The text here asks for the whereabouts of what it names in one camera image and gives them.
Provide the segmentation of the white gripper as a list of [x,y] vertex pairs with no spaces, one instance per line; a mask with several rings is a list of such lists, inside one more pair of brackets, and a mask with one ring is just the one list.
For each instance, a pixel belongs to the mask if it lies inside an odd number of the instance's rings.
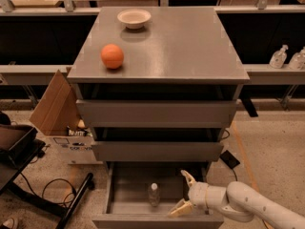
[[186,179],[187,185],[190,187],[188,197],[189,200],[182,198],[168,213],[170,218],[178,218],[190,214],[193,207],[205,210],[207,208],[206,193],[208,184],[205,182],[196,182],[194,177],[186,170],[180,171],[181,175]]

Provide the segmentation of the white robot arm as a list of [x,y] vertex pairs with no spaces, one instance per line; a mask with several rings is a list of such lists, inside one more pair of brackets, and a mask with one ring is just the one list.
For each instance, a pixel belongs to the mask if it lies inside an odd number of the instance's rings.
[[249,222],[254,216],[265,220],[274,229],[305,229],[305,218],[239,181],[227,187],[196,181],[181,170],[189,187],[188,200],[182,198],[168,213],[170,218],[191,214],[194,210],[215,210],[222,216],[239,222]]

